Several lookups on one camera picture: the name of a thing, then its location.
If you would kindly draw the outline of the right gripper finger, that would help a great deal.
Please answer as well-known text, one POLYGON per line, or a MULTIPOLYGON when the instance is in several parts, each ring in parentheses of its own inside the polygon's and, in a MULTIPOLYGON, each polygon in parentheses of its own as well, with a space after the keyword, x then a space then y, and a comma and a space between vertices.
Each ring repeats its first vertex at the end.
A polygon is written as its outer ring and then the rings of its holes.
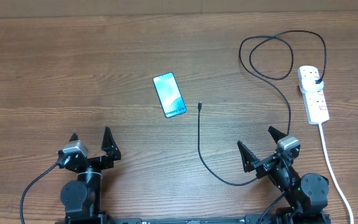
POLYGON ((275 141, 275 143, 278 143, 279 140, 283 139, 287 136, 287 134, 279 131, 278 129, 274 128, 273 126, 270 126, 268 128, 268 132, 270 133, 271 137, 275 141))
POLYGON ((253 171, 255 169, 254 164, 259 162, 259 158, 242 141, 238 141, 237 146, 241 154, 244 172, 253 171))

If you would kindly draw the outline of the Samsung Galaxy smartphone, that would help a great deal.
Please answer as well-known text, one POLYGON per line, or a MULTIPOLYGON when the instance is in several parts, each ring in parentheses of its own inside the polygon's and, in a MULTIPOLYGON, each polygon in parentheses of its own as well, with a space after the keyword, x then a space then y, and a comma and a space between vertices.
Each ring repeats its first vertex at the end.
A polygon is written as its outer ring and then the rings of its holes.
POLYGON ((153 83, 166 118, 186 113, 186 106, 172 72, 153 78, 153 83))

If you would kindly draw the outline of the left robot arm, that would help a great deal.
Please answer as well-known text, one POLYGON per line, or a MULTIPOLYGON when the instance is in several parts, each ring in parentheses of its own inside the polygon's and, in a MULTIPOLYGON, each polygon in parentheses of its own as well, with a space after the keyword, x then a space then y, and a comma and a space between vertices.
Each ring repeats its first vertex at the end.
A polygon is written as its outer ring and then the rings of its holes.
POLYGON ((65 206, 65 223, 113 223, 112 216, 101 211, 102 171, 114 167, 121 159, 109 127, 105 127, 101 150, 105 155, 88 157, 88 149, 74 133, 69 143, 58 151, 57 166, 76 173, 60 193, 65 206))

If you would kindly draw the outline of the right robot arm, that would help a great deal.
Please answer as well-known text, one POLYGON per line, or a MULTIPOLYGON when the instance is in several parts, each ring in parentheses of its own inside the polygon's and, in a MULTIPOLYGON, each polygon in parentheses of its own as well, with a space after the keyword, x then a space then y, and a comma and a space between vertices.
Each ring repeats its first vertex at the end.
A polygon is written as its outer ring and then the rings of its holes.
POLYGON ((246 223, 330 223, 323 209, 328 205, 329 180, 316 173, 303 176, 292 167, 300 153, 300 141, 274 127, 268 132, 277 144, 271 156, 259 159, 241 141, 237 142, 245 172, 256 172, 256 178, 267 176, 281 195, 263 214, 246 215, 246 223))

